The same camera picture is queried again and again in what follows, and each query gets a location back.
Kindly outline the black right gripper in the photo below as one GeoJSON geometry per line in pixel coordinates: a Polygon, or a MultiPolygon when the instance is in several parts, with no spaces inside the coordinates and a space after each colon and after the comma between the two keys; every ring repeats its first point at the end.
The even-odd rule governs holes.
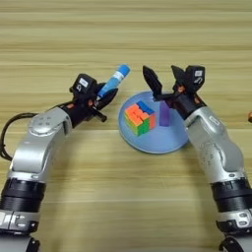
{"type": "Polygon", "coordinates": [[[185,89],[185,72],[183,69],[172,65],[171,70],[175,78],[172,94],[162,94],[162,84],[156,72],[148,66],[143,66],[143,75],[146,83],[153,92],[155,101],[164,101],[169,108],[175,109],[183,120],[187,119],[197,109],[206,106],[197,94],[188,94],[185,89]]]}

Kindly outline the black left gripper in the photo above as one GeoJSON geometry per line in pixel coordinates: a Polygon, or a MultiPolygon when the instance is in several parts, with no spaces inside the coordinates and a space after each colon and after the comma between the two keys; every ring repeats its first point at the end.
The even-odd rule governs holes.
{"type": "MultiPolygon", "coordinates": [[[[99,83],[96,85],[95,94],[98,95],[99,91],[105,86],[105,83],[99,83]]],[[[61,108],[68,114],[71,119],[72,127],[76,128],[83,121],[90,121],[96,117],[101,122],[104,122],[107,117],[99,112],[108,104],[110,104],[117,95],[118,89],[108,91],[96,104],[96,108],[88,103],[74,103],[69,101],[64,103],[61,108]]]]}

